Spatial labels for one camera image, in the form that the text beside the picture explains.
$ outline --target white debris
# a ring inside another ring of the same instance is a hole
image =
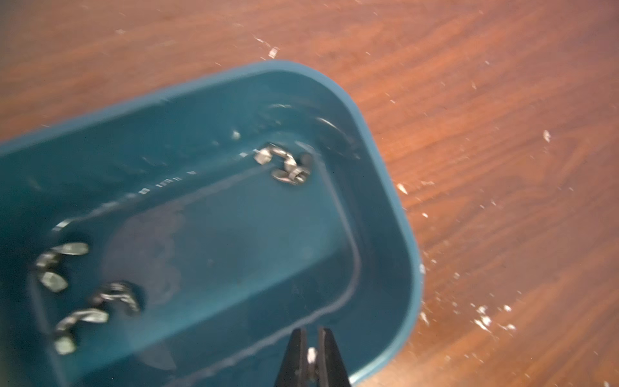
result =
[[[257,41],[259,41],[260,43],[265,44],[267,47],[271,47],[271,45],[270,45],[270,44],[268,44],[267,42],[265,42],[265,41],[264,41],[264,40],[262,40],[262,39],[259,39],[259,38],[258,38],[257,36],[255,36],[255,35],[254,35],[254,39],[256,39]]]
[[[278,51],[279,51],[279,48],[277,48],[277,47],[271,48],[271,50],[269,51],[269,57],[271,59],[275,59],[275,57],[277,56],[277,52]]]
[[[479,320],[475,320],[475,324],[477,324],[477,326],[479,326],[480,328],[482,328],[484,331],[486,332],[490,332],[490,330],[488,328],[486,328],[486,326],[483,324],[483,322],[479,321]]]
[[[422,318],[423,322],[426,323],[427,326],[430,326],[430,322],[428,321],[428,317],[425,315],[425,312],[419,313],[419,317]]]
[[[308,348],[308,364],[316,363],[316,357],[318,356],[318,351],[314,347]]]
[[[409,192],[406,190],[406,188],[404,188],[404,185],[402,185],[402,183],[398,183],[396,184],[397,189],[399,189],[400,191],[402,191],[402,193],[404,193],[405,195],[408,195]]]

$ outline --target white paint speck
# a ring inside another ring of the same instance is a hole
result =
[[[257,36],[255,36],[255,35],[254,35],[254,39],[256,39],[257,41],[259,41],[260,43],[264,43],[265,45],[267,45],[267,46],[271,47],[271,45],[270,45],[270,44],[268,44],[267,42],[265,42],[265,41],[264,41],[264,40],[262,40],[262,39],[259,39],[259,38],[258,38]]]
[[[398,183],[396,184],[397,189],[399,189],[400,191],[402,191],[402,193],[404,193],[405,195],[408,195],[409,192],[406,190],[406,188],[404,188],[404,185],[402,183]]]
[[[275,59],[275,57],[277,56],[277,52],[278,51],[279,51],[279,48],[277,48],[277,47],[271,48],[271,50],[269,51],[269,57],[271,59]]]
[[[482,328],[484,331],[490,332],[490,330],[488,328],[486,328],[486,326],[483,324],[483,322],[481,322],[479,320],[475,320],[475,324],[477,324],[477,326]]]
[[[422,321],[426,323],[427,326],[430,326],[430,322],[428,321],[428,317],[425,315],[425,312],[419,313],[419,317],[421,317]]]

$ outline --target small metal part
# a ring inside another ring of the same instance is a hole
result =
[[[89,248],[86,243],[72,242],[52,247],[51,250],[62,255],[84,255],[88,253]]]
[[[38,256],[35,261],[35,265],[37,269],[49,269],[50,267],[54,267],[60,263],[61,255],[59,253],[55,253],[54,251],[46,251]]]
[[[56,324],[56,329],[54,330],[54,348],[56,352],[59,355],[68,355],[75,352],[77,344],[71,334],[71,328],[79,321],[103,324],[109,318],[110,316],[106,311],[96,308],[80,309],[72,312]]]
[[[39,281],[54,293],[62,292],[69,287],[69,283],[60,274],[53,271],[43,271],[37,274]]]
[[[133,290],[124,282],[110,282],[109,284],[105,284],[90,298],[90,303],[95,307],[99,307],[105,302],[112,301],[124,303],[129,315],[138,315],[141,311]]]
[[[296,185],[305,183],[308,177],[310,177],[310,170],[305,167],[296,167],[288,174],[288,179]]]
[[[292,185],[300,185],[307,181],[311,173],[312,165],[312,156],[310,154],[303,154],[300,159],[301,164],[298,165],[290,152],[275,144],[268,144],[256,152],[254,159],[259,164],[264,165],[273,159],[273,155],[284,159],[284,169],[276,169],[271,172],[271,176],[273,176],[274,179]]]
[[[257,161],[258,164],[260,165],[267,164],[272,159],[273,159],[273,154],[271,153],[268,147],[262,148],[261,150],[257,151],[256,154],[254,155],[254,160]]]
[[[65,243],[44,251],[35,261],[38,280],[54,293],[63,291],[69,283],[63,276],[51,271],[51,268],[57,266],[65,255],[84,255],[88,252],[89,247],[83,242]]]

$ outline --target teal plastic tub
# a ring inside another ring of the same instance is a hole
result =
[[[308,181],[270,176],[272,142],[314,158]],[[269,61],[122,103],[0,147],[0,373],[10,386],[272,386],[288,335],[331,328],[355,383],[404,345],[420,258],[370,132],[324,75]],[[69,287],[37,256],[67,241]],[[55,324],[102,283],[142,314]]]

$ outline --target wooden table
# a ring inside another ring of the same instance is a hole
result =
[[[277,47],[351,94],[408,192],[426,321],[363,386],[619,385],[618,20],[614,0],[3,2],[0,139]]]

